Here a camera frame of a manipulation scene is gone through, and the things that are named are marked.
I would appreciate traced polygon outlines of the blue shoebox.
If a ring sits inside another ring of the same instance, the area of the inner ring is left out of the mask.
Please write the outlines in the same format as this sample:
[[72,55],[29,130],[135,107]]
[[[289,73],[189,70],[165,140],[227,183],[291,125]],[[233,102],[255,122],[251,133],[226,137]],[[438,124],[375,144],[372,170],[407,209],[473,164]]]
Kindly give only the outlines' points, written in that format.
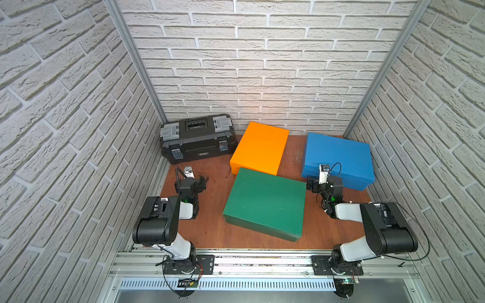
[[301,177],[317,177],[319,166],[329,165],[345,188],[364,191],[375,182],[370,146],[367,143],[309,133],[304,149]]

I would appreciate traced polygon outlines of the green shoebox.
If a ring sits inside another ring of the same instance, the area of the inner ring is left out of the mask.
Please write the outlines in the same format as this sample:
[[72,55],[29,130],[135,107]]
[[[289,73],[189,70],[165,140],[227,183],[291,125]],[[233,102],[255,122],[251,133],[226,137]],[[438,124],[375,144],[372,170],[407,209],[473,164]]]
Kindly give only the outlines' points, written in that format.
[[297,242],[303,235],[306,184],[241,168],[223,211],[226,223]]

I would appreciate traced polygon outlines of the orange shoebox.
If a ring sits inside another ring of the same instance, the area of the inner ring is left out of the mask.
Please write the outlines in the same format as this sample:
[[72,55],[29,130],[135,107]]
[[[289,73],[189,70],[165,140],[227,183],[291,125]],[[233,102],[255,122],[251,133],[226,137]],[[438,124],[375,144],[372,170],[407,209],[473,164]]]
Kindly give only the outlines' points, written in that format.
[[289,130],[250,122],[231,160],[231,172],[241,168],[277,175]]

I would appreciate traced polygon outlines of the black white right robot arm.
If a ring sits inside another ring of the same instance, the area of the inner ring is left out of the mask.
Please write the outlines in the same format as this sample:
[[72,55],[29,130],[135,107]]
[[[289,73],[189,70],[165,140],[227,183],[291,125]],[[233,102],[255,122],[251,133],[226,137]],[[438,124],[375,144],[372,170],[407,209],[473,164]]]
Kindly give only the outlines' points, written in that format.
[[336,245],[329,257],[315,261],[314,265],[334,275],[362,275],[361,261],[383,255],[414,252],[418,239],[403,216],[398,204],[350,203],[343,200],[342,179],[337,176],[307,178],[306,188],[322,197],[318,204],[336,220],[363,224],[365,235]]

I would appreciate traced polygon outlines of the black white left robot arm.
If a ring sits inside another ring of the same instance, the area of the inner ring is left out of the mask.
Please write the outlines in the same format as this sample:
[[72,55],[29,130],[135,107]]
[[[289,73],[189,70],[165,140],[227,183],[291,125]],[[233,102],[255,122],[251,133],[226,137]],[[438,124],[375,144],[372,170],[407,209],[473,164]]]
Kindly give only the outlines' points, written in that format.
[[164,274],[203,274],[195,245],[178,232],[179,221],[194,220],[200,210],[198,195],[206,190],[209,178],[185,177],[175,183],[177,195],[168,198],[149,196],[135,222],[132,238],[135,244],[159,248],[167,253],[156,264]]

